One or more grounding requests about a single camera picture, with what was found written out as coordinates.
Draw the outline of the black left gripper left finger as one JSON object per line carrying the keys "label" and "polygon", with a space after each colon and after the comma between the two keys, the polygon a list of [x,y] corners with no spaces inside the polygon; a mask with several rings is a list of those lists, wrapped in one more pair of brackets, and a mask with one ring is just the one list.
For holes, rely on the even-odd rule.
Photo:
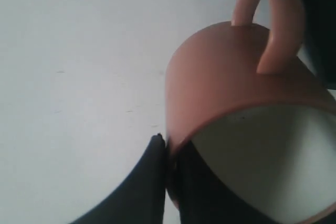
{"label": "black left gripper left finger", "polygon": [[165,183],[165,141],[156,134],[125,180],[73,223],[162,223]]}

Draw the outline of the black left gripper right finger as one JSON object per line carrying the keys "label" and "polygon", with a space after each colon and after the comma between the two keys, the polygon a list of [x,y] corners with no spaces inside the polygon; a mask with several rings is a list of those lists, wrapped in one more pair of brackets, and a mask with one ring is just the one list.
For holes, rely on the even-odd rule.
{"label": "black left gripper right finger", "polygon": [[192,142],[177,155],[174,179],[181,223],[251,223],[247,206],[216,177]]}

